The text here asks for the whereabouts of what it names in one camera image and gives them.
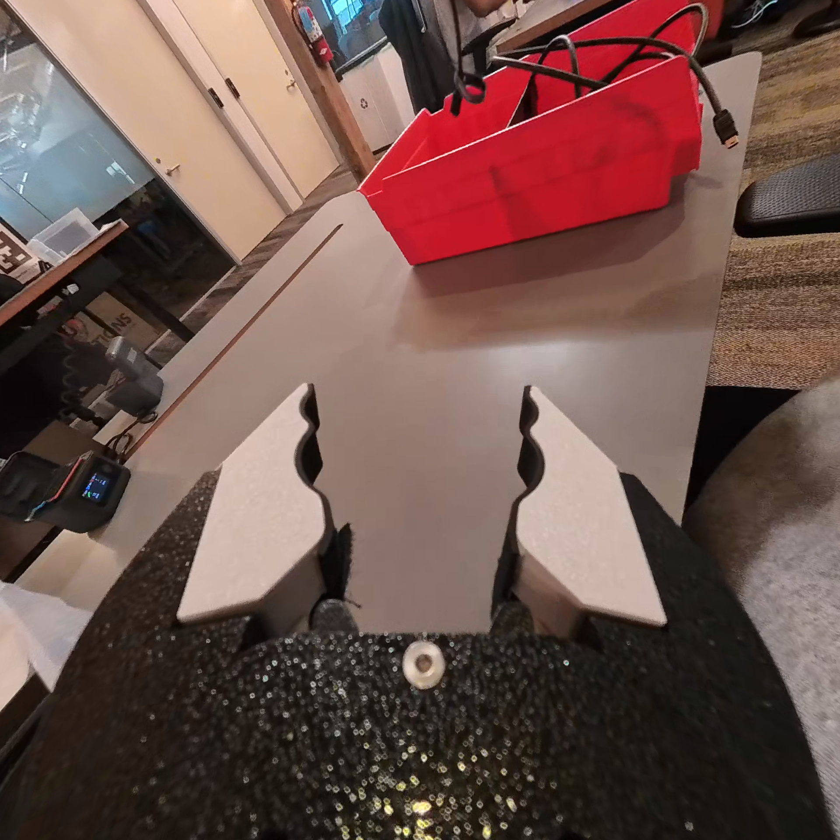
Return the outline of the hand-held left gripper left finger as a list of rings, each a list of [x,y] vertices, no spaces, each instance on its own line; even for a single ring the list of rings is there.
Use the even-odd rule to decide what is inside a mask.
[[[316,486],[316,389],[303,383],[218,467],[176,613],[181,625],[254,618],[269,637],[357,634],[354,533]]]

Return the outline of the beige door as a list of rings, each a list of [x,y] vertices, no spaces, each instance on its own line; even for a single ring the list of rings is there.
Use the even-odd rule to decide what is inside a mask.
[[[175,4],[301,200],[308,198],[339,163],[256,3]]]
[[[139,3],[9,6],[238,263],[280,223],[281,205]]]

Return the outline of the grey printed sweatshirt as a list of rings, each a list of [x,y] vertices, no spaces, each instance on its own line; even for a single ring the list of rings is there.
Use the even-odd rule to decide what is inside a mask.
[[[839,820],[839,379],[704,395],[684,529],[759,629]]]

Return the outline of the black device with display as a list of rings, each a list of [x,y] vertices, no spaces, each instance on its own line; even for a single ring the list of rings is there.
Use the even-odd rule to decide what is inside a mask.
[[[113,518],[130,478],[127,466],[95,451],[65,465],[19,451],[2,464],[1,514],[15,522],[95,531]]]

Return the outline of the fire extinguisher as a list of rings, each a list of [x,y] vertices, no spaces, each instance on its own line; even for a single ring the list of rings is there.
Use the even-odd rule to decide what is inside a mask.
[[[292,9],[296,25],[308,43],[313,58],[321,67],[329,66],[333,61],[333,52],[311,7],[307,2],[294,1]]]

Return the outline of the cardboard box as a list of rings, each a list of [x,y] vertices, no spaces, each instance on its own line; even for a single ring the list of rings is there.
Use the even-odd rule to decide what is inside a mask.
[[[147,350],[164,333],[108,292],[79,310],[68,326],[79,341],[97,343],[104,348],[121,335],[140,350]]]

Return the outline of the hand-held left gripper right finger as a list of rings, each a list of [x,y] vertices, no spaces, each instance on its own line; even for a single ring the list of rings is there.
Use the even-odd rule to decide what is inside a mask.
[[[616,465],[535,385],[519,417],[521,493],[492,589],[491,631],[573,638],[585,619],[667,617]]]

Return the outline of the red plastic bin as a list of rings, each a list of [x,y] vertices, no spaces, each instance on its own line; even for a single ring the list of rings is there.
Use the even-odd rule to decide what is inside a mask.
[[[419,266],[664,207],[700,164],[708,105],[739,131],[697,59],[702,2],[630,2],[543,46],[456,77],[358,191]]]

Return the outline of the wooden post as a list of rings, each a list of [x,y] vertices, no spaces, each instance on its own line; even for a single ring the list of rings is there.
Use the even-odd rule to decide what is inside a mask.
[[[293,2],[265,1],[265,4],[339,147],[343,162],[360,185],[375,168],[376,160],[333,70],[312,52]]]

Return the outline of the wooden work table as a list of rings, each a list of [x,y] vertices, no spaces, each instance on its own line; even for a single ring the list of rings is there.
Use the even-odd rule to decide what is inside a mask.
[[[493,42],[498,52],[518,49],[536,42],[563,26],[599,12],[610,1],[535,1],[516,22]]]

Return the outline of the dark hanging jacket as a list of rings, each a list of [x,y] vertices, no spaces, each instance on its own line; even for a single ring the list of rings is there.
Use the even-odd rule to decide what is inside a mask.
[[[421,2],[384,1],[379,22],[402,61],[414,111],[439,111],[455,89],[455,62],[429,26]]]

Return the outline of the fiducial marker sign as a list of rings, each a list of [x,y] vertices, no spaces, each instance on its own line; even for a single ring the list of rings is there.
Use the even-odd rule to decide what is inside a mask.
[[[37,256],[4,224],[1,224],[1,272],[21,285],[41,273]]]

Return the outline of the clear plastic container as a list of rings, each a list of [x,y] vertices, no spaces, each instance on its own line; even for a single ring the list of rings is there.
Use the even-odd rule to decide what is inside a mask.
[[[37,233],[27,242],[39,259],[56,265],[99,236],[99,228],[78,207]]]

